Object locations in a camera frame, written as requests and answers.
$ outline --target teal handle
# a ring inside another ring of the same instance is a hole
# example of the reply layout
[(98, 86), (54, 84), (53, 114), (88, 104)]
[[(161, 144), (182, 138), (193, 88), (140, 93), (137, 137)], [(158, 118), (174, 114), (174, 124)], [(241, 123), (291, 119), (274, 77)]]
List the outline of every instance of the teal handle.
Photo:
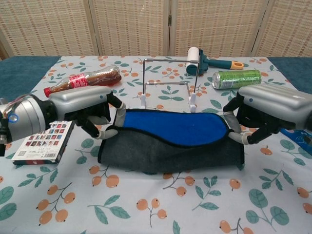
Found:
[(209, 66), (212, 66), (212, 67), (230, 69), (232, 66), (232, 61), (212, 59), (208, 61), (208, 64)]

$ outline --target red bottle cap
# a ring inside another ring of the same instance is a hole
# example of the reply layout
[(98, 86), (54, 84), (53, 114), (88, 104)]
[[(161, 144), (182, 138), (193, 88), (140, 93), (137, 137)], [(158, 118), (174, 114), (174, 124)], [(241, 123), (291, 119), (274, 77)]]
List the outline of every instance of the red bottle cap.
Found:
[(47, 98), (49, 97), (49, 95), (51, 94), (51, 88), (47, 87), (43, 89), (44, 94), (47, 96)]

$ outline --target bottle label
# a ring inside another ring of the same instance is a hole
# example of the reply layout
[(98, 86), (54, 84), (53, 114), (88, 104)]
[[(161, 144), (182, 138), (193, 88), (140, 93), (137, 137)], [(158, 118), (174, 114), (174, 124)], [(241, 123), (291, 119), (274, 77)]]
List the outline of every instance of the bottle label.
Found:
[(88, 86), (88, 81), (84, 74), (69, 77), (70, 84), (73, 88)]

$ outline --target floral tablecloth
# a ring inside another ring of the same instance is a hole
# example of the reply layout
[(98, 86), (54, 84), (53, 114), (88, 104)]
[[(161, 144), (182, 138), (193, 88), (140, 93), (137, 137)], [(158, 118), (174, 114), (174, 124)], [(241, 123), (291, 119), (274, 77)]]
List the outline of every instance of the floral tablecloth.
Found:
[[(140, 107), (145, 57), (61, 57), (32, 93), (71, 74), (116, 64), (122, 83), (112, 87), (127, 108)], [(231, 58), (256, 69), (263, 83), (293, 88), (267, 58)], [(149, 62), (146, 80), (189, 81), (184, 63)], [(197, 112), (222, 114), (237, 90), (215, 90), (210, 67), (198, 79)], [(189, 112), (183, 85), (148, 86), (147, 108)], [(115, 109), (110, 108), (111, 117)], [(244, 132), (253, 132), (242, 126)], [(245, 168), (204, 168), (151, 174), (100, 165), (100, 140), (75, 126), (58, 165), (15, 166), (10, 158), (23, 139), (0, 158), (0, 233), (312, 233), (312, 156), (279, 133), (245, 146)]]

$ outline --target lint roller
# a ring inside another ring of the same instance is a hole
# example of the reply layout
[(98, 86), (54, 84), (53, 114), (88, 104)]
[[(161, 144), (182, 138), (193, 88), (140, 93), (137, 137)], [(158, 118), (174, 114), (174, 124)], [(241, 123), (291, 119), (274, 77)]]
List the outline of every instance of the lint roller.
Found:
[[(203, 54), (203, 50), (197, 47), (191, 47), (187, 53), (187, 60), (198, 60), (199, 61), (199, 75), (203, 74), (208, 70), (208, 66), (231, 69), (231, 70), (242, 70), (244, 64), (242, 62), (228, 61), (228, 60), (216, 60), (207, 59), (207, 56)], [(197, 64), (186, 64), (186, 72), (190, 75), (196, 75)]]

